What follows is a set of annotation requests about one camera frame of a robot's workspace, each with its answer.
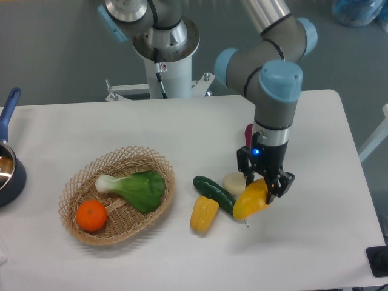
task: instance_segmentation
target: yellow bell pepper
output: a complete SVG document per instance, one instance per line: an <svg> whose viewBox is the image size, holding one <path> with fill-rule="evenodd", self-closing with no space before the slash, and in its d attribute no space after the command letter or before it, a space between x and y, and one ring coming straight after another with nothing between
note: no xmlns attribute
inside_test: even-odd
<svg viewBox="0 0 388 291"><path fill-rule="evenodd" d="M197 232L205 233L212 224L218 207L216 201L200 196L194 204L190 227Z"/></svg>
<svg viewBox="0 0 388 291"><path fill-rule="evenodd" d="M236 204L233 206L233 217L237 220L246 219L248 216L266 209L267 185L264 179L259 179L246 187Z"/></svg>

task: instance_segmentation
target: green cucumber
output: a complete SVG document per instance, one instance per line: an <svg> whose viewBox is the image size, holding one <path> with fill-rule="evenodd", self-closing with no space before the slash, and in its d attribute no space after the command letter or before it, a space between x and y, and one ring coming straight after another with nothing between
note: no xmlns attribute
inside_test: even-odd
<svg viewBox="0 0 388 291"><path fill-rule="evenodd" d="M195 177L193 184L202 196L216 201L222 209L233 217L233 206L236 200L227 190L203 176Z"/></svg>

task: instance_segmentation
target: saucepan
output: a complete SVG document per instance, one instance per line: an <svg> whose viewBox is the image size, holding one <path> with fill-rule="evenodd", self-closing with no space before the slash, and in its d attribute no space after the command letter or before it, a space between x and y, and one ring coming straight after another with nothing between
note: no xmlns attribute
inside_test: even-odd
<svg viewBox="0 0 388 291"><path fill-rule="evenodd" d="M8 125L21 90L13 88L0 115L0 207L15 200L22 192L27 175L8 142Z"/></svg>

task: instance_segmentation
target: blue pot handle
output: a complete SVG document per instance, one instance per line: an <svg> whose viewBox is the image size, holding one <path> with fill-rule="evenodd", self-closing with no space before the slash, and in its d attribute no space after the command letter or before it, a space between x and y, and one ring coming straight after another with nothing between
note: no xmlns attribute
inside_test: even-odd
<svg viewBox="0 0 388 291"><path fill-rule="evenodd" d="M8 141L8 125L11 120L12 113L19 101L22 90L20 88L13 88L10 92L10 96L5 103L5 106L0 115L0 140Z"/></svg>

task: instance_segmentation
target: tangerine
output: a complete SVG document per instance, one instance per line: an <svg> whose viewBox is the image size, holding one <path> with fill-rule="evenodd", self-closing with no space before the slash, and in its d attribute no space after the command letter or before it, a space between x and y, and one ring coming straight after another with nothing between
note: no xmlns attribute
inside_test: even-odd
<svg viewBox="0 0 388 291"><path fill-rule="evenodd" d="M107 209L97 200L82 203L76 213L78 225L87 232L94 232L103 227L107 218Z"/></svg>

